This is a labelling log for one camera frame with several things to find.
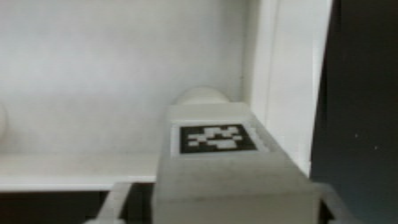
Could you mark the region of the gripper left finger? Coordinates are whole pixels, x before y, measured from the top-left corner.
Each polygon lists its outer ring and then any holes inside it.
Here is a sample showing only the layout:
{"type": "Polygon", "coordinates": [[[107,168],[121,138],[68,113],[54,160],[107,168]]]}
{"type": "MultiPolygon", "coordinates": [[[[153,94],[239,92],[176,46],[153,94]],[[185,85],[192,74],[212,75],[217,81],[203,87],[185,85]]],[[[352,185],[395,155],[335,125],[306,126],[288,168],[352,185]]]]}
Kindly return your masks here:
{"type": "Polygon", "coordinates": [[[114,184],[98,215],[82,224],[153,224],[152,182],[114,184]]]}

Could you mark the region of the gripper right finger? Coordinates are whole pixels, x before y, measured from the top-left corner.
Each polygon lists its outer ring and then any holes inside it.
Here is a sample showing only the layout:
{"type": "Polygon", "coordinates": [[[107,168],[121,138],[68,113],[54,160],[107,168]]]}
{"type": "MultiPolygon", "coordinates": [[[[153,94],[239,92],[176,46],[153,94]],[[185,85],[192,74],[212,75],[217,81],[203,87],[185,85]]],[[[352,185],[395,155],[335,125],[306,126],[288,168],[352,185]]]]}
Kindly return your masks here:
{"type": "Polygon", "coordinates": [[[354,216],[333,186],[317,184],[320,190],[320,212],[317,224],[363,224],[354,216]]]}

